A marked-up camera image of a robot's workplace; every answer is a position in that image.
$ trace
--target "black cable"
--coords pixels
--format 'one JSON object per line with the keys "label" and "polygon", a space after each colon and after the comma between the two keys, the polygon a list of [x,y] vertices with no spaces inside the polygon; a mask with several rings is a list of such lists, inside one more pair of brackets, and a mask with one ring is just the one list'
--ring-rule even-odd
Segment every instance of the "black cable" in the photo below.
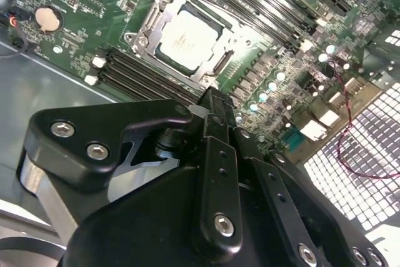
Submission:
{"label": "black cable", "polygon": [[23,29],[20,27],[19,23],[17,22],[16,25],[14,26],[14,29],[18,33],[18,36],[22,39],[24,42],[23,46],[19,48],[16,52],[10,53],[10,54],[0,54],[0,59],[11,59],[15,58],[16,56],[19,56],[21,53],[24,53],[29,46],[29,41],[26,37],[26,34],[24,33]]}

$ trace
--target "motherboard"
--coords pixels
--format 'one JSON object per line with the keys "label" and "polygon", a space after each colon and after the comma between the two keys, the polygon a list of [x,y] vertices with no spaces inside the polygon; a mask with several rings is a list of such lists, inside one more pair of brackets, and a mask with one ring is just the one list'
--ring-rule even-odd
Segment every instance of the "motherboard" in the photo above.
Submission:
{"label": "motherboard", "polygon": [[376,76],[364,49],[399,0],[16,0],[34,52],[121,101],[194,104],[212,86],[262,151],[293,152],[344,122]]}

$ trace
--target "chip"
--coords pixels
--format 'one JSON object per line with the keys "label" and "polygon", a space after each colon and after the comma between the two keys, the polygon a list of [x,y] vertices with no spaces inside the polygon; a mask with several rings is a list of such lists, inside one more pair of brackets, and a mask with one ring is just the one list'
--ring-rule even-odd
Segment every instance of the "chip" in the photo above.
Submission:
{"label": "chip", "polygon": [[162,31],[160,51],[174,62],[195,71],[213,55],[219,34],[203,20],[181,11]]}

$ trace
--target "surface mount component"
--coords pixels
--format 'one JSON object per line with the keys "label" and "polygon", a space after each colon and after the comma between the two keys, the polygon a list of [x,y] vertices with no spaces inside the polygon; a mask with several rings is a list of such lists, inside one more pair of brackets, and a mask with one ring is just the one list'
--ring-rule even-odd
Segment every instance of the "surface mount component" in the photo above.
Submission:
{"label": "surface mount component", "polygon": [[293,117],[293,123],[311,141],[318,141],[326,137],[326,128],[313,119],[308,112]]}

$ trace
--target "green circuit board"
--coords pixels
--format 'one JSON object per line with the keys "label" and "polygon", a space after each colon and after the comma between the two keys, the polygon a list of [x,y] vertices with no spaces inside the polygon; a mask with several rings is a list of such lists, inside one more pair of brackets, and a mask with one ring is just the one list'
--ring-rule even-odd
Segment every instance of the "green circuit board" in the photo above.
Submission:
{"label": "green circuit board", "polygon": [[[116,48],[120,52],[134,57],[135,54],[130,45],[124,40],[125,33],[137,33],[146,16],[149,14],[155,0],[16,0],[16,5],[34,14],[37,8],[43,5],[57,9],[62,15],[62,28],[55,33],[44,33],[35,22],[23,24],[24,32],[28,39],[35,45],[34,51],[44,59],[69,71],[73,75],[84,79],[91,70],[93,61],[99,48]],[[221,3],[221,0],[213,0],[221,8],[232,10],[229,3]],[[237,1],[244,9],[248,3],[262,3],[263,0]],[[315,24],[315,33],[307,32],[305,28],[294,24],[286,15],[279,12],[278,21],[272,32],[279,37],[286,37],[287,41],[293,41],[296,33],[297,40],[306,40],[312,47],[303,50],[301,43],[296,47],[297,52],[288,51],[282,41],[277,43],[274,36],[268,36],[265,32],[255,30],[245,37],[243,47],[237,48],[229,62],[219,72],[213,82],[213,86],[233,96],[237,111],[242,114],[242,125],[259,137],[261,149],[267,150],[274,143],[290,149],[290,138],[295,135],[297,142],[301,142],[296,128],[284,128],[281,116],[288,118],[292,114],[299,113],[308,108],[316,98],[310,95],[300,85],[304,73],[317,73],[323,66],[318,57],[324,52],[327,45],[335,45],[336,55],[345,61],[358,64],[362,60],[363,48],[370,42],[376,33],[385,25],[388,11],[396,13],[398,0],[342,0],[349,9],[345,14],[338,14],[337,7],[328,5],[323,0],[291,0],[297,5],[296,9],[290,8],[289,14],[296,15],[295,19],[302,19],[298,12],[308,12],[304,20]],[[273,64],[267,66],[263,58],[272,58]],[[263,65],[264,69],[255,69],[256,65]],[[146,62],[148,68],[159,74],[176,81],[184,89],[195,95],[201,95],[202,90],[193,88],[174,78],[164,69]],[[257,80],[249,79],[249,71],[257,75]],[[277,88],[271,91],[268,84],[276,82],[277,73],[286,76],[278,82]],[[358,74],[355,69],[346,71],[349,78],[362,76],[368,78],[368,74]],[[339,91],[338,84],[330,78],[320,77],[325,85],[325,91]],[[135,100],[123,91],[118,91],[105,83],[99,87],[123,101]],[[238,95],[237,89],[245,91]],[[267,100],[260,101],[259,93],[265,91]],[[318,99],[325,103],[328,100],[326,93],[320,93]],[[282,100],[290,99],[291,112],[285,112]],[[254,112],[249,104],[256,102],[259,110]]]}

